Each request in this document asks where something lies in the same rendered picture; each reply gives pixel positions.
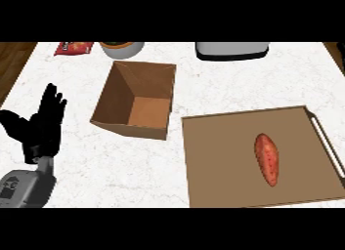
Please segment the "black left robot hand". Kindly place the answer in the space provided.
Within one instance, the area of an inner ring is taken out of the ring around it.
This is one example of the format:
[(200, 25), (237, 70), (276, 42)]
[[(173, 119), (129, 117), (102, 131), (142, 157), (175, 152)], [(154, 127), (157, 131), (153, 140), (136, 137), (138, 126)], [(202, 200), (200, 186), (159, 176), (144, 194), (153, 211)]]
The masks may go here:
[(34, 164), (42, 156), (54, 157), (61, 145), (61, 124), (67, 100), (49, 83), (39, 104), (37, 112), (24, 119), (14, 111), (0, 110), (0, 124), (8, 136), (23, 143), (27, 164)]

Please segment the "brown cardboard box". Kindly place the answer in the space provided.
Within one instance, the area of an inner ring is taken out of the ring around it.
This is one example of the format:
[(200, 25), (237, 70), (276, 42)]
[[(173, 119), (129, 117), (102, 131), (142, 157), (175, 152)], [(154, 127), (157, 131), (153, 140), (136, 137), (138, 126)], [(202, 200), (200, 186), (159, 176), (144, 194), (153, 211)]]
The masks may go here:
[(166, 140), (176, 65), (114, 61), (89, 122), (110, 132)]

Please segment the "brown wooden tray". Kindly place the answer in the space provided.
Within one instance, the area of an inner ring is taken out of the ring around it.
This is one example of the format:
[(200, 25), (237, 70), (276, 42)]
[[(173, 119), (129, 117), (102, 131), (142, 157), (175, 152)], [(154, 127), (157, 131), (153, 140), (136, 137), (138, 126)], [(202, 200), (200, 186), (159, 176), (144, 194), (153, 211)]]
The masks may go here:
[(345, 169), (302, 105), (185, 117), (182, 132), (193, 207), (345, 198)]

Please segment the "orange sweet potato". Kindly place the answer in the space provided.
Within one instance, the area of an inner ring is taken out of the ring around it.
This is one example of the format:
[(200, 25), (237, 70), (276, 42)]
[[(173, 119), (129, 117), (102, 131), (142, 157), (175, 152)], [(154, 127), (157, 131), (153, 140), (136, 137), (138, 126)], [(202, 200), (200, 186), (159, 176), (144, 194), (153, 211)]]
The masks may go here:
[(267, 134), (259, 134), (255, 141), (255, 155), (264, 179), (271, 187), (279, 178), (279, 151)]

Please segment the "red snack packet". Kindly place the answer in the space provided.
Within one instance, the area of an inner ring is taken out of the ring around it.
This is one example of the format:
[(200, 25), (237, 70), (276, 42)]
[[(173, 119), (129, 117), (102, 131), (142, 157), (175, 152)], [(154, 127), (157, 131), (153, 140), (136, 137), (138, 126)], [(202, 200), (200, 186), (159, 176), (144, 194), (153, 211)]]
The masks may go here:
[(61, 42), (54, 55), (76, 56), (91, 52), (92, 42)]

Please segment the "grey plant pot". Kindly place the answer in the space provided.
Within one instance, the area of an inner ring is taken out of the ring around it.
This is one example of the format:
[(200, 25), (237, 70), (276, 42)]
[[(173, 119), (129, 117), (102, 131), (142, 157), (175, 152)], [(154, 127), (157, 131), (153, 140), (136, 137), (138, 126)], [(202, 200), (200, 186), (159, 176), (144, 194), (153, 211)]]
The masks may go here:
[(138, 54), (144, 48), (144, 42), (101, 42), (105, 55), (114, 60), (123, 60)]

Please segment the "grey and black appliance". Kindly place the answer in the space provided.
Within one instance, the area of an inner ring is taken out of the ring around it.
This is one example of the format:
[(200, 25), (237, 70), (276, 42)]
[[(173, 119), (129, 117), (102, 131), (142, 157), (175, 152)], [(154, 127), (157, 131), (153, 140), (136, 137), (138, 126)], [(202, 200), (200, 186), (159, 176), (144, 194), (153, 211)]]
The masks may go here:
[(197, 42), (196, 53), (202, 61), (231, 62), (259, 59), (267, 55), (268, 42)]

